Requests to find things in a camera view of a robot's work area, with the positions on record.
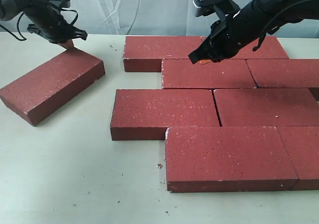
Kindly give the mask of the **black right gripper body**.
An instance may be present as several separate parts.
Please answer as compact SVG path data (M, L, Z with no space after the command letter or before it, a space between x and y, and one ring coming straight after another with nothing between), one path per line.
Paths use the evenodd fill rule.
M193 64L201 60L220 62L230 59L249 44L249 5L240 8L233 0L229 3L231 11L218 16L219 19L210 27L210 34L189 53Z

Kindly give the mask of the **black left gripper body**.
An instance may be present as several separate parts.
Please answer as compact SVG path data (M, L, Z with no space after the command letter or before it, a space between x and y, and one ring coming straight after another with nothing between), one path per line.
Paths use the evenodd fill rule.
M26 16L32 23L27 26L27 31L53 44L77 38L86 40L87 32L74 26L78 15L68 23L61 14L62 11L69 11L69 8L58 8L47 0L30 0L30 5L26 7Z

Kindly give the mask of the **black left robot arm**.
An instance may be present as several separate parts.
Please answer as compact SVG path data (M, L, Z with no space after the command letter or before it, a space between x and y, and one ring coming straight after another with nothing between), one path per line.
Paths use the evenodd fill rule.
M19 22L26 15L32 24L27 31L37 34L52 44L58 44L65 49L74 47L73 39L87 39L87 32L74 26L78 19L76 15L68 23L62 11L69 11L71 0L0 0L0 20L10 21L20 15L16 29L21 34Z

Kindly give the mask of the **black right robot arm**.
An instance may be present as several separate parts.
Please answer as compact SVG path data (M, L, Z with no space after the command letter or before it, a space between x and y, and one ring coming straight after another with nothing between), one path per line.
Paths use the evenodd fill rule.
M257 40L258 50L266 35L272 35L287 23L319 18L319 0L252 0L240 8L233 0L194 0L195 15L217 14L210 34L189 54L195 64L202 60L221 62L234 57Z

